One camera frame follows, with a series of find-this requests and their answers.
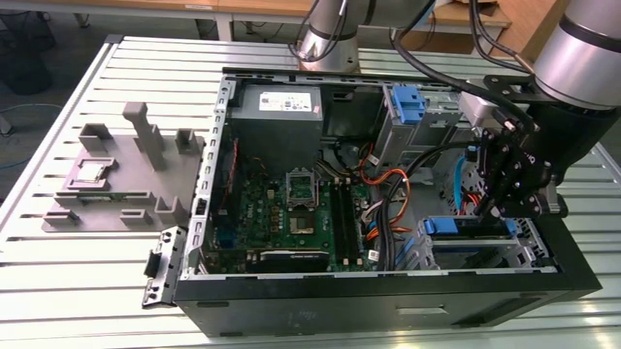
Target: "ram slot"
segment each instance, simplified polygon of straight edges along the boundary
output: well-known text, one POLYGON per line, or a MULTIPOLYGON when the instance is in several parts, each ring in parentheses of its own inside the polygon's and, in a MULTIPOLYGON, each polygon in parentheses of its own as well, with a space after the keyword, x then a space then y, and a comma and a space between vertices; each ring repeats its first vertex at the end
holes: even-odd
POLYGON ((333 233, 333 250, 337 261, 341 261, 347 257, 340 201, 340 185, 329 185, 331 230, 333 233))
POLYGON ((357 230, 356 218, 353 217, 351 187, 340 186, 340 212, 341 212, 341 231, 345 239, 345 253, 349 262, 355 262, 359 257, 357 252, 357 230))

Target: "screw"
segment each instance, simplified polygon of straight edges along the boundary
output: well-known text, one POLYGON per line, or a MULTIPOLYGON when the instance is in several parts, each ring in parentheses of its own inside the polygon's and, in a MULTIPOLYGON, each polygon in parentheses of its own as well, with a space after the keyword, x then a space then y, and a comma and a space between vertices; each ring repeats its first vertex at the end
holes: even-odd
POLYGON ((508 120, 504 121, 504 127, 510 132, 515 131, 515 126, 508 122, 508 120))

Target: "slotted work surface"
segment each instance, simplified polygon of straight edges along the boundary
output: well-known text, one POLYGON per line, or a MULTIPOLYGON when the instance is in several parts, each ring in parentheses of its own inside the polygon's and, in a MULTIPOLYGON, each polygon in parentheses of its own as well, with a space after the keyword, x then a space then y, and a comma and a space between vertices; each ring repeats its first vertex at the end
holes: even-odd
MULTIPOLYGON (((459 78, 511 72, 468 56, 419 54, 459 78)), ((125 37, 105 44, 69 98, 15 189, 2 204, 0 228, 0 347, 142 348, 228 344, 293 348, 352 345, 385 348, 395 341, 425 348, 615 348, 621 346, 621 187, 596 149, 567 171, 559 187, 571 215, 572 238, 603 289, 575 302, 555 303, 494 328, 325 334, 303 337, 205 338, 177 308, 141 310, 144 261, 158 232, 46 233, 42 216, 54 204, 82 151, 85 124, 112 135, 134 135, 122 118, 126 102, 145 102, 146 120, 162 137, 177 128, 210 141, 222 67, 295 69, 277 44, 125 37)), ((361 73, 420 76, 384 50, 360 50, 361 73)))

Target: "power supply label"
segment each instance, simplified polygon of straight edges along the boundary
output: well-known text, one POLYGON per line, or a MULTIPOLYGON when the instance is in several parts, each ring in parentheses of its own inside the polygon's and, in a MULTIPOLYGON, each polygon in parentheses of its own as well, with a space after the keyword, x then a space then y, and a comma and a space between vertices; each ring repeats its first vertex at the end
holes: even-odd
POLYGON ((259 98, 259 111, 312 111, 309 93, 263 92, 259 98))

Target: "blue latch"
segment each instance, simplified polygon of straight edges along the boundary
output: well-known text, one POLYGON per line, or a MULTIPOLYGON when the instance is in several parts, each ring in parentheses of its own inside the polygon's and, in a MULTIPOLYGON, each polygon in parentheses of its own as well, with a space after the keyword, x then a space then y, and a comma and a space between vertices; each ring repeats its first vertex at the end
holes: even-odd
POLYGON ((424 220, 427 234, 456 234, 455 220, 448 217, 435 217, 424 220))
POLYGON ((506 229, 507 229, 508 232, 511 233, 511 236, 515 236, 515 234, 516 234, 516 224, 515 224, 515 220, 506 220, 506 221, 504 221, 504 224, 506 224, 506 229))
POLYGON ((412 86, 392 87, 392 102, 399 111, 400 122, 404 125, 415 125, 424 115, 424 99, 412 86))

